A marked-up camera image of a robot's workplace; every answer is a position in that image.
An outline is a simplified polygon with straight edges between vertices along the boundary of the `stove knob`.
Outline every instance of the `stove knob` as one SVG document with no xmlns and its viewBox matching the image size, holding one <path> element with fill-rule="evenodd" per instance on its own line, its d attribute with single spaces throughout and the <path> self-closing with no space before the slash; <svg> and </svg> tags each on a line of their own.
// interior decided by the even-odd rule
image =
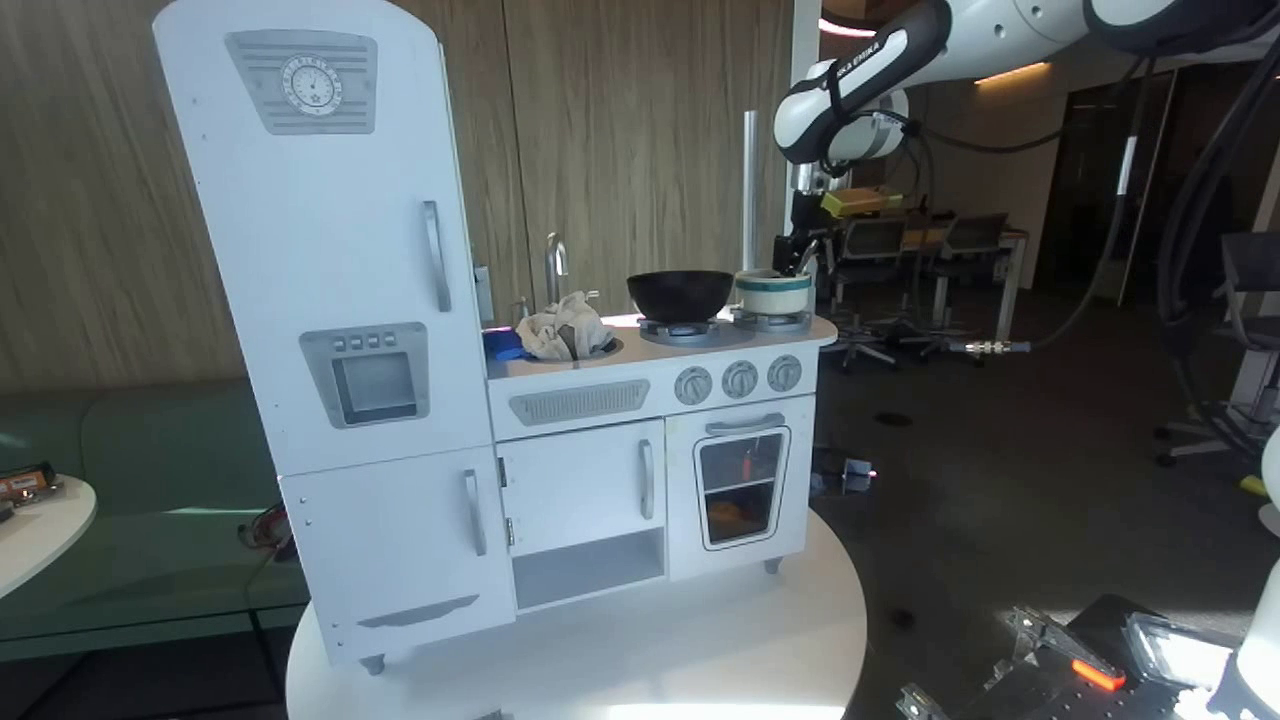
<svg viewBox="0 0 1280 720">
<path fill-rule="evenodd" d="M 772 393 L 793 393 L 798 384 L 798 362 L 794 356 L 781 356 L 768 366 L 768 389 Z"/>
<path fill-rule="evenodd" d="M 729 366 L 729 374 L 721 375 L 725 396 L 743 402 L 754 389 L 754 366 L 735 362 Z"/>
<path fill-rule="evenodd" d="M 681 374 L 676 375 L 676 402 L 681 403 L 699 403 L 699 402 L 708 402 L 713 396 L 713 374 L 708 370 L 686 370 L 686 374 Z"/>
</svg>

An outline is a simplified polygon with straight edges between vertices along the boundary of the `door handle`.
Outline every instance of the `door handle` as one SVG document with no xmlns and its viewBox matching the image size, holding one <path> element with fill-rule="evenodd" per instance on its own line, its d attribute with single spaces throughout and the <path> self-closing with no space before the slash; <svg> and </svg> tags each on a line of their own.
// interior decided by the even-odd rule
<svg viewBox="0 0 1280 720">
<path fill-rule="evenodd" d="M 441 223 L 436 199 L 423 199 L 423 234 L 429 234 L 429 282 L 433 282 L 433 291 L 436 291 L 436 310 L 453 313 L 444 223 Z"/>
<path fill-rule="evenodd" d="M 786 417 L 785 411 L 768 411 L 768 417 L 754 417 L 754 422 L 738 422 L 738 424 L 708 424 L 708 436 L 729 436 L 729 434 L 754 434 L 754 429 L 786 429 Z"/>
<path fill-rule="evenodd" d="M 484 513 L 479 513 L 479 476 L 477 471 L 462 471 L 462 493 L 469 493 L 469 506 L 473 506 L 477 555 L 488 555 Z"/>
<path fill-rule="evenodd" d="M 652 444 L 638 440 L 638 518 L 644 518 L 644 521 L 652 521 L 652 493 L 654 493 Z"/>
</svg>

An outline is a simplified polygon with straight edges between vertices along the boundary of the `white play kitchen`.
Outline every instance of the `white play kitchen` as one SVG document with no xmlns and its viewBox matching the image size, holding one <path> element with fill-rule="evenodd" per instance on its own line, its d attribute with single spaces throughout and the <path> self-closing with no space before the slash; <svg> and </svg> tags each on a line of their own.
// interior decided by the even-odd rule
<svg viewBox="0 0 1280 720">
<path fill-rule="evenodd" d="M 805 550 L 830 326 L 608 317 L 603 351 L 488 362 L 420 19 L 176 0 L 155 44 L 331 659 Z"/>
</svg>

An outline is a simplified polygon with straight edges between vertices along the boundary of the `floor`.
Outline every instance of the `floor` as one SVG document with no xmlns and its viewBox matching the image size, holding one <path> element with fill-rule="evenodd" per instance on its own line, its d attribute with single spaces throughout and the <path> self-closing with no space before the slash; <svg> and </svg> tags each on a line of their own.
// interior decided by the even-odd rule
<svg viewBox="0 0 1280 720">
<path fill-rule="evenodd" d="M 1029 295 L 1015 333 L 1037 341 L 1060 317 L 1062 302 Z M 1181 411 L 1145 310 L 1094 310 L 1060 345 L 984 366 L 830 366 L 818 463 L 880 471 L 811 501 L 866 594 L 870 647 L 849 717 L 890 720 L 905 685 L 962 708 L 1008 657 L 1008 604 L 1067 622 L 1116 594 L 1240 637 L 1280 554 L 1237 490 L 1240 461 L 1152 463 L 1152 429 Z M 0 717 L 278 720 L 285 657 L 287 629 L 0 663 Z"/>
</svg>

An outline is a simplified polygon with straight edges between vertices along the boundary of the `oven door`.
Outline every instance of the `oven door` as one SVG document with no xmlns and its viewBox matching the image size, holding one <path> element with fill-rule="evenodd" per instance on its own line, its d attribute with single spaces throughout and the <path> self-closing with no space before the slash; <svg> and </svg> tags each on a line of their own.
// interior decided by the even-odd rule
<svg viewBox="0 0 1280 720">
<path fill-rule="evenodd" d="M 811 396 L 666 422 L 666 572 L 699 576 L 805 550 Z"/>
</svg>

